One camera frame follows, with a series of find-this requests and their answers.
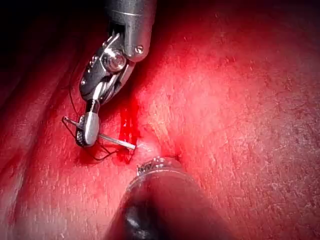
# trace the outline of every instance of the metal instrument jaw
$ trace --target metal instrument jaw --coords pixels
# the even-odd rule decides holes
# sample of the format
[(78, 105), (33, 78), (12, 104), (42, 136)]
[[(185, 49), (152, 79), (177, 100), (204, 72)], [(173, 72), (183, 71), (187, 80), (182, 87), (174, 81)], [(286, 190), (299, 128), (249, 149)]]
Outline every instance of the metal instrument jaw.
[(98, 116), (101, 105), (110, 101), (126, 84), (135, 63), (123, 51), (121, 33), (112, 35), (93, 55), (79, 84), (81, 97), (86, 101), (85, 114), (79, 118), (76, 143), (82, 147), (95, 144), (100, 130)]
[[(135, 64), (147, 56), (156, 4), (157, 0), (106, 1), (111, 37), (93, 55), (80, 81), (80, 94), (86, 101), (85, 113), (77, 124), (67, 117), (64, 118), (66, 122), (76, 126), (78, 145), (93, 146), (98, 137), (110, 141), (108, 136), (99, 132), (100, 106), (109, 102), (119, 92)], [(113, 139), (113, 142), (130, 148), (123, 141)]]

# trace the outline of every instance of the blood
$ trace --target blood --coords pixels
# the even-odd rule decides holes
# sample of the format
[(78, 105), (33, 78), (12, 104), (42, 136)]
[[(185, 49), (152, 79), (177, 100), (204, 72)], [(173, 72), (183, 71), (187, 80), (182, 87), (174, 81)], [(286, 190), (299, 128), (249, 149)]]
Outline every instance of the blood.
[[(120, 110), (120, 133), (119, 139), (131, 144), (137, 144), (139, 131), (137, 128), (138, 105), (135, 100), (128, 100)], [(133, 151), (127, 148), (121, 148), (117, 151), (117, 157), (120, 162), (129, 164)]]

